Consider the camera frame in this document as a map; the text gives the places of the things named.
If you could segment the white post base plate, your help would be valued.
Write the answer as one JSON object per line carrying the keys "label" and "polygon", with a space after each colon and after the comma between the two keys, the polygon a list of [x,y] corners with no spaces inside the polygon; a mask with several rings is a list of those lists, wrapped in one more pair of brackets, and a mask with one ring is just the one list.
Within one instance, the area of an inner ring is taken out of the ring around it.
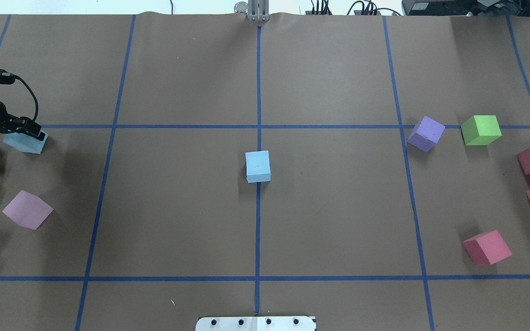
{"label": "white post base plate", "polygon": [[316,331],[316,318],[310,316],[204,317],[196,331]]}

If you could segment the green block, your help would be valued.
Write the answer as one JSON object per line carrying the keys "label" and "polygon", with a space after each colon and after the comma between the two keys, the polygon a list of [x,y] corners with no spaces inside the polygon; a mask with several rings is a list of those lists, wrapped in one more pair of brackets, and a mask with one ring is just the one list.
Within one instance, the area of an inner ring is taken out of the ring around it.
{"label": "green block", "polygon": [[489,145],[502,137],[496,115],[474,115],[461,124],[465,145]]}

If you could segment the light pink block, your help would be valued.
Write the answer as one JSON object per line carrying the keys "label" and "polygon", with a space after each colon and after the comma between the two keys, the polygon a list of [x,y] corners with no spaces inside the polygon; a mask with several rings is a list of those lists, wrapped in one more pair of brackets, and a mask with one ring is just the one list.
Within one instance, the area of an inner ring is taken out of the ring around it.
{"label": "light pink block", "polygon": [[40,197],[21,190],[2,212],[17,225],[36,230],[52,214],[53,208]]}

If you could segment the small metal cylinder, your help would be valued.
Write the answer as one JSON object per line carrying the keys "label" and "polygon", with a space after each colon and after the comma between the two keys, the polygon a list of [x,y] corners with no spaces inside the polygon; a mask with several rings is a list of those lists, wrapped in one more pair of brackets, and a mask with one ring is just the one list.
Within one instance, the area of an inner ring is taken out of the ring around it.
{"label": "small metal cylinder", "polygon": [[235,13],[248,13],[248,2],[245,1],[239,1],[234,4],[234,12]]}

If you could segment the right purple block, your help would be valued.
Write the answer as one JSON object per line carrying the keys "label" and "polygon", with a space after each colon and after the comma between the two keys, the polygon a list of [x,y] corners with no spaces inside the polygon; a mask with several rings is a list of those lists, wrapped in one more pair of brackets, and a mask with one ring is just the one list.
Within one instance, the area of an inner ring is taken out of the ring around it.
{"label": "right purple block", "polygon": [[407,142],[424,152],[429,152],[439,142],[446,126],[424,116],[413,128]]}

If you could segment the aluminium frame post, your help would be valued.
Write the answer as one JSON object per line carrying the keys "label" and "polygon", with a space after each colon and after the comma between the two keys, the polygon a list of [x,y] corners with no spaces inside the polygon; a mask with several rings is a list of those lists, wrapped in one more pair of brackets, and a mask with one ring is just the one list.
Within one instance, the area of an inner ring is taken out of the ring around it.
{"label": "aluminium frame post", "polygon": [[271,15],[269,11],[269,0],[247,0],[248,21],[267,22]]}

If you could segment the right pink block far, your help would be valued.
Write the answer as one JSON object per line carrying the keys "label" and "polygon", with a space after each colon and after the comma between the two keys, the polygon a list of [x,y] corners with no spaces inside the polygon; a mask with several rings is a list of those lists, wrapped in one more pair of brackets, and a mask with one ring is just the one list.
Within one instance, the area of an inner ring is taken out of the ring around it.
{"label": "right pink block far", "polygon": [[513,255],[498,230],[474,235],[463,241],[462,246],[476,266],[493,265]]}

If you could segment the light blue block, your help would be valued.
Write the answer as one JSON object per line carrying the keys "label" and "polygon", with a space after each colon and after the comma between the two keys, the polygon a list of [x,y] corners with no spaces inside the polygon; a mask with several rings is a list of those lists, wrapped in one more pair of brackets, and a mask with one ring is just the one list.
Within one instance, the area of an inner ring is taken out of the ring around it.
{"label": "light blue block", "polygon": [[271,162],[269,151],[253,151],[245,153],[246,180],[248,183],[271,181]]}
{"label": "light blue block", "polygon": [[3,142],[23,153],[40,154],[44,148],[48,134],[42,131],[42,140],[23,133],[6,134]]}

